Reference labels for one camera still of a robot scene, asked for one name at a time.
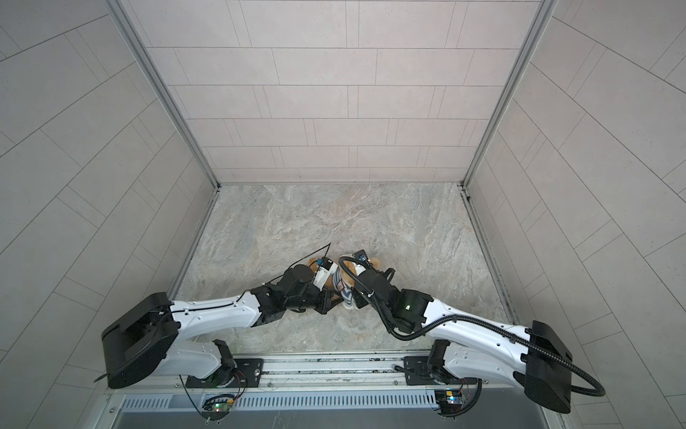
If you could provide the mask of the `blue white striped knit sweater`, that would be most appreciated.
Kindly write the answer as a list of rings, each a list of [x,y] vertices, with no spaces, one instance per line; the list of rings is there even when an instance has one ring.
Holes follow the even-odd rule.
[[[338,266],[336,271],[332,274],[332,285],[333,288],[339,293],[343,299],[343,305],[346,309],[353,309],[355,307],[355,302],[353,298],[353,289],[344,280],[343,272]]]

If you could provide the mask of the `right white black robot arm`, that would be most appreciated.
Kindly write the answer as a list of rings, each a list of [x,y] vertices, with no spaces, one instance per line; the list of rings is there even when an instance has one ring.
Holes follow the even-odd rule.
[[[530,400],[546,409],[570,413],[572,372],[559,361],[572,361],[573,355],[549,325],[489,321],[423,292],[398,290],[373,268],[345,264],[343,270],[396,339],[435,339],[434,374],[444,384],[464,378],[499,381],[523,388]]]

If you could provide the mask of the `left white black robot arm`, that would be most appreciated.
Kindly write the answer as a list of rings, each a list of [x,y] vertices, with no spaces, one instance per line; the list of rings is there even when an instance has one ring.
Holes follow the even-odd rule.
[[[341,302],[333,289],[316,283],[306,265],[287,269],[275,283],[227,299],[181,301],[156,292],[102,332],[104,377],[111,389],[164,375],[191,377],[203,387],[223,387],[238,378],[230,348],[222,340],[200,343],[198,336],[267,325],[287,311],[314,309],[325,315]]]

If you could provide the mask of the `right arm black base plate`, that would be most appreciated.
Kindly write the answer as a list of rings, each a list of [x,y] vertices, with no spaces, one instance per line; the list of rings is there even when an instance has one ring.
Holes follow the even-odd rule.
[[[449,386],[477,386],[479,380],[473,377],[457,378],[447,370],[439,369],[428,363],[428,356],[405,356],[403,364],[396,370],[401,372],[408,386],[449,385]]]

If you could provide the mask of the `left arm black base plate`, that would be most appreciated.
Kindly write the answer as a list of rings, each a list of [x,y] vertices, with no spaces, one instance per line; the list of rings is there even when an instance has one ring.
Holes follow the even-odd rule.
[[[188,376],[185,386],[190,389],[257,388],[263,367],[262,359],[236,359],[233,366],[222,365],[207,379]]]

